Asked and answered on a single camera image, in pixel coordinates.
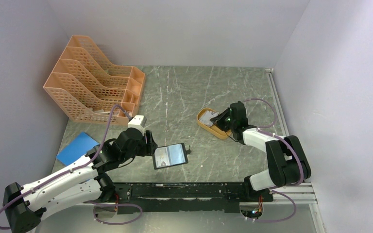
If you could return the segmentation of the orange oval tray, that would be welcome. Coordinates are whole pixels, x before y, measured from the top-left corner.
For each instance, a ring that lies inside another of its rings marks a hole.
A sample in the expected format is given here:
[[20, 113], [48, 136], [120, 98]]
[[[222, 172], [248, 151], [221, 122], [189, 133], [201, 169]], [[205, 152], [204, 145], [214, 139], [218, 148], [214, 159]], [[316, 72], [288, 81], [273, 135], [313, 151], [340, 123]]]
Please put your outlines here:
[[218, 127], [216, 127], [215, 125], [207, 126], [200, 121], [200, 119], [202, 118], [202, 116], [205, 115], [206, 112], [216, 112], [216, 111], [208, 107], [201, 109], [200, 112], [196, 116], [197, 124], [204, 130], [206, 130], [207, 132], [217, 137], [218, 139], [224, 140], [224, 139], [229, 138], [229, 136], [232, 134], [231, 131], [224, 132]]

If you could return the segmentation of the white card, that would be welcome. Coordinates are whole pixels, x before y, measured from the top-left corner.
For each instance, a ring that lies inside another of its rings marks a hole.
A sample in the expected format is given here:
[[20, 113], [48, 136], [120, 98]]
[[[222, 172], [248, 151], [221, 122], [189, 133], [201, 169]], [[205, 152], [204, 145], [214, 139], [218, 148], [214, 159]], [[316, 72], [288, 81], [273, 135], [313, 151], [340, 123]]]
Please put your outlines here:
[[167, 167], [170, 165], [168, 149], [166, 147], [157, 148], [154, 155], [155, 165], [157, 168]]

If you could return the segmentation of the black leather card holder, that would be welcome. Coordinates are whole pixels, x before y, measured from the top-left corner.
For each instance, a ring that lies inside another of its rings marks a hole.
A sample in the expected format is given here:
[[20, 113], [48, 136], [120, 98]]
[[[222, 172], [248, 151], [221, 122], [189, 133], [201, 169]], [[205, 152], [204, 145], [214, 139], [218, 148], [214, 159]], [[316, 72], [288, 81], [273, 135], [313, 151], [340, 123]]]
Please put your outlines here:
[[184, 143], [179, 143], [179, 144], [172, 144], [172, 145], [167, 145], [167, 146], [162, 146], [162, 147], [166, 147], [168, 149], [170, 165], [167, 167], [157, 168], [155, 165], [155, 155], [153, 155], [153, 166], [155, 170], [168, 168], [172, 166], [183, 165], [183, 164], [188, 163], [188, 155], [191, 154], [190, 146], [186, 148]]

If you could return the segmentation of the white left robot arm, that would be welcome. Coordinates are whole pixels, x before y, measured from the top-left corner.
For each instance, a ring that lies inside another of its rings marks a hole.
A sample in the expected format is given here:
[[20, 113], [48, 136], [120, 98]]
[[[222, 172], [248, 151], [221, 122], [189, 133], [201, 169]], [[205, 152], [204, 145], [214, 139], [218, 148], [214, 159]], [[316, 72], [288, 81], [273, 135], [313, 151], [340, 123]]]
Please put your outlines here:
[[2, 209], [13, 233], [27, 233], [45, 218], [82, 202], [119, 201], [107, 172], [136, 156], [152, 156], [152, 132], [129, 127], [118, 138], [105, 140], [69, 166], [36, 182], [5, 188]]

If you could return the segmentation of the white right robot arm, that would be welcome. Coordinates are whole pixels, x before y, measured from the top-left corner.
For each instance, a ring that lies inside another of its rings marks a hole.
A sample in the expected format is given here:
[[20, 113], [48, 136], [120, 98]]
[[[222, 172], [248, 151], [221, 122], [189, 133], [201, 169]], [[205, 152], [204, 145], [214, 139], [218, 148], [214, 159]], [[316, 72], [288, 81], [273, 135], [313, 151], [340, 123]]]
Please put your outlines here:
[[268, 169], [245, 178], [246, 200], [254, 201], [261, 190], [287, 185], [299, 185], [311, 176], [311, 168], [298, 137], [278, 136], [250, 125], [244, 103], [232, 103], [225, 111], [210, 119], [223, 132], [230, 131], [233, 139], [266, 153]]

